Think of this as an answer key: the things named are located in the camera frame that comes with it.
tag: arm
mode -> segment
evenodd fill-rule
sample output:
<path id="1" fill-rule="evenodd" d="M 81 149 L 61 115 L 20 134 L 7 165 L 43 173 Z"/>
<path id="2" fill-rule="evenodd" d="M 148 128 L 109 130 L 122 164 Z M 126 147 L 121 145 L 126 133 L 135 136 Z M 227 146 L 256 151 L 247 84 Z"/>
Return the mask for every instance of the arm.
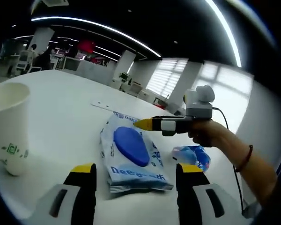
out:
<path id="1" fill-rule="evenodd" d="M 210 146 L 219 148 L 238 168 L 249 153 L 249 145 L 243 143 L 235 134 L 224 128 L 217 122 L 201 121 L 193 123 L 189 137 L 193 137 L 195 143 L 206 146 L 206 140 Z M 261 205 L 265 205 L 271 195 L 276 182 L 277 174 L 273 167 L 253 153 L 240 172 L 251 191 Z"/>

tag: black cable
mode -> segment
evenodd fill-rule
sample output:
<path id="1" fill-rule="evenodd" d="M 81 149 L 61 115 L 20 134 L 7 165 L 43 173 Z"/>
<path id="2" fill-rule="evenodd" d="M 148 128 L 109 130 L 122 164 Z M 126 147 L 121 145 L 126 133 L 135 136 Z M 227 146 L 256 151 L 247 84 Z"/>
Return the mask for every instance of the black cable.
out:
<path id="1" fill-rule="evenodd" d="M 223 117 L 224 117 L 224 119 L 225 119 L 226 127 L 227 127 L 227 129 L 229 130 L 228 123 L 227 123 L 227 120 L 226 120 L 226 117 L 225 117 L 224 113 L 223 113 L 219 108 L 217 108 L 217 107 L 212 107 L 212 109 L 221 112 L 221 114 L 223 115 Z M 236 168 L 235 168 L 235 166 L 233 166 L 233 171 L 234 171 L 234 175 L 235 175 L 235 179 L 236 179 L 236 183 L 237 183 L 237 187 L 238 187 L 238 192 L 239 192 L 239 197 L 240 197 L 240 205 L 241 205 L 242 214 L 243 214 L 243 212 L 244 212 L 243 195 L 242 195 L 242 191 L 241 191 L 241 189 L 240 189 L 240 185 L 239 185 L 238 177 L 237 177 L 237 174 L 236 174 Z"/>

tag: red bracelet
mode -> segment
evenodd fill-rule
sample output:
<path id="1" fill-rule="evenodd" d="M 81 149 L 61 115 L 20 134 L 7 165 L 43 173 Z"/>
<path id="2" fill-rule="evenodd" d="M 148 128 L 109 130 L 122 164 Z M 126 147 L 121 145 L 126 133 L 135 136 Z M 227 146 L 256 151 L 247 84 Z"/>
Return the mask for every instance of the red bracelet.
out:
<path id="1" fill-rule="evenodd" d="M 238 173 L 241 172 L 242 169 L 247 165 L 247 163 L 248 163 L 248 161 L 249 161 L 249 159 L 250 159 L 250 157 L 251 157 L 251 155 L 252 155 L 253 145 L 249 145 L 249 147 L 250 147 L 249 154 L 248 154 L 247 157 L 244 159 L 244 161 L 241 163 L 241 165 L 240 165 L 237 169 L 235 169 L 235 172 L 238 172 Z"/>

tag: hand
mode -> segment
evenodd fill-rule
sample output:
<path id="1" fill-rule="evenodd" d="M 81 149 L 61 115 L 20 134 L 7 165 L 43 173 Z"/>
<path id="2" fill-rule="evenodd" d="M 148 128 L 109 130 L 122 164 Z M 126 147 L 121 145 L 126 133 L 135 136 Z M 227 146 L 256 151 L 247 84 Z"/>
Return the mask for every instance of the hand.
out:
<path id="1" fill-rule="evenodd" d="M 223 137 L 228 130 L 213 120 L 196 120 L 191 124 L 188 136 L 203 147 L 221 148 Z"/>

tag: wet wipes package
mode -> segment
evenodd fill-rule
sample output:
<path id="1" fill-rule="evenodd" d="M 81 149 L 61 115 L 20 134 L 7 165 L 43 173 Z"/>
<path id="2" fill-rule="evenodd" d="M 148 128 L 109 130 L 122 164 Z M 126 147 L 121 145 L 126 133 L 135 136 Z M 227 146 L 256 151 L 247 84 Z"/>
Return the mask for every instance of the wet wipes package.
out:
<path id="1" fill-rule="evenodd" d="M 172 190 L 160 153 L 136 118 L 114 112 L 101 131 L 101 156 L 109 174 L 110 191 Z"/>

